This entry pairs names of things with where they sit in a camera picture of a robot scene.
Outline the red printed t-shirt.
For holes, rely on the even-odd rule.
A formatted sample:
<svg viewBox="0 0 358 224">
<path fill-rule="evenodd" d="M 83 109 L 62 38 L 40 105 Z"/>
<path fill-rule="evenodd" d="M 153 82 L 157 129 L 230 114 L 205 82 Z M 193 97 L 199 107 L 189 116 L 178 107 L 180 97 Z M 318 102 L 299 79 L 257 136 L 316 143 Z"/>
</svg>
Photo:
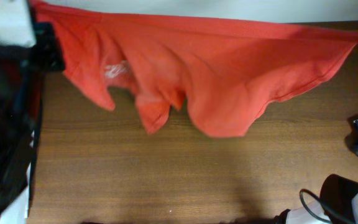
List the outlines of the red printed t-shirt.
<svg viewBox="0 0 358 224">
<path fill-rule="evenodd" d="M 243 136 L 270 103 L 330 80 L 358 45 L 358 30 L 32 4 L 53 25 L 67 79 L 109 111 L 109 87 L 130 91 L 150 134 L 186 105 L 206 135 Z"/>
</svg>

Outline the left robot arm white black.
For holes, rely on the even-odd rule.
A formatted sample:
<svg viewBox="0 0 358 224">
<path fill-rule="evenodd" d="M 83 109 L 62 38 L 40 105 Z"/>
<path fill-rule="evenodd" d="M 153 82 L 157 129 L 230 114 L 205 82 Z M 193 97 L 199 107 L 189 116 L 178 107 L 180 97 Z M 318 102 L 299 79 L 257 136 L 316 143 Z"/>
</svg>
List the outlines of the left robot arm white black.
<svg viewBox="0 0 358 224">
<path fill-rule="evenodd" d="M 0 223 L 25 224 L 33 197 L 46 74 L 65 62 L 28 0 L 0 1 Z"/>
</svg>

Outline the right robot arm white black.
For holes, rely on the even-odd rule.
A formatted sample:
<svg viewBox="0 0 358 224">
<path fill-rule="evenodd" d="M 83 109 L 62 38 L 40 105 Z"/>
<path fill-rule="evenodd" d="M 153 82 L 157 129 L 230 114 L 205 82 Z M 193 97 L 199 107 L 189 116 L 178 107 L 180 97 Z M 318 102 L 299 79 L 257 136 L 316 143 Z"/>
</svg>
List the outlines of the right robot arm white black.
<svg viewBox="0 0 358 224">
<path fill-rule="evenodd" d="M 353 121 L 357 138 L 351 152 L 358 157 L 358 119 Z M 269 220 L 275 224 L 358 223 L 358 182 L 332 174 L 324 181 L 320 194 L 308 189 L 299 192 L 302 207 L 286 209 Z"/>
</svg>

